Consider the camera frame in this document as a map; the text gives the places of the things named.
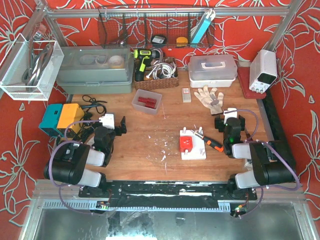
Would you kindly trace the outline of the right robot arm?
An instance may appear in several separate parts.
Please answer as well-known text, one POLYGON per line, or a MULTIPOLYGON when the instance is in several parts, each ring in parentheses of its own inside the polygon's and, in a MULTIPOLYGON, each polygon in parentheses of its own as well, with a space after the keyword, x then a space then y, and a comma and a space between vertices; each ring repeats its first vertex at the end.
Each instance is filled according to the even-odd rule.
POLYGON ((281 141, 242 141, 245 118, 216 116, 214 127, 223 133, 222 149, 229 158, 245 159, 251 169, 230 177, 238 189, 280 184, 297 181, 295 161, 286 145, 281 141))

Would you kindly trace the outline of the translucent spring bin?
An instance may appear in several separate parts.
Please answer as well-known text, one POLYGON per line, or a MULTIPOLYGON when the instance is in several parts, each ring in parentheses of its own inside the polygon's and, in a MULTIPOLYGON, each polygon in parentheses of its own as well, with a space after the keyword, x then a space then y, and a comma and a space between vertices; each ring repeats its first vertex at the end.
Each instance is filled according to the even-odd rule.
POLYGON ((156 115, 162 104, 160 93, 138 89, 131 102, 133 108, 139 112, 156 115))

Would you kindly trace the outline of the red square block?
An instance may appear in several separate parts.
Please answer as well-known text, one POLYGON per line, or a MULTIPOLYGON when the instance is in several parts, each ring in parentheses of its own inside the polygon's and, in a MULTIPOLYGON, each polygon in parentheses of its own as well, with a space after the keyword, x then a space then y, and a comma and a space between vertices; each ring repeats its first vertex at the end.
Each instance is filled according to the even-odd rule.
POLYGON ((191 136, 179 137, 179 151, 181 153, 190 153, 193 149, 193 138, 191 136))

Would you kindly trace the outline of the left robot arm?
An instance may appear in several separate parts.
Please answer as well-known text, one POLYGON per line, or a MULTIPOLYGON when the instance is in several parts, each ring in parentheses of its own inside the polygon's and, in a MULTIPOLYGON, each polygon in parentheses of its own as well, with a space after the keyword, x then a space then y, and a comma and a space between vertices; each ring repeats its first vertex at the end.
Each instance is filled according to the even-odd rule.
POLYGON ((93 144, 85 144, 75 140, 60 143, 53 150, 50 160, 44 168, 44 177, 56 187, 67 185, 102 188, 107 179, 105 174, 86 168, 106 167, 112 157, 116 136, 127 133, 126 117, 120 125, 115 125, 115 115, 106 113, 98 120, 79 120, 67 126, 64 136, 71 126, 81 123, 97 123, 94 129, 93 144))

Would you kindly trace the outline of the orange black screwdriver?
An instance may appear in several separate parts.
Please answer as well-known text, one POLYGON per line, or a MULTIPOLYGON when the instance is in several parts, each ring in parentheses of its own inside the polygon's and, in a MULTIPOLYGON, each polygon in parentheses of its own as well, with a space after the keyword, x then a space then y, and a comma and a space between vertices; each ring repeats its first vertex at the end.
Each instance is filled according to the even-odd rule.
POLYGON ((198 131, 191 130, 191 132, 194 135, 196 135, 197 137, 199 137, 200 139, 202 139, 211 148, 213 148, 219 152, 224 151, 224 146, 220 142, 218 142, 217 140, 210 138, 208 136, 205 136, 202 133, 199 133, 198 131))

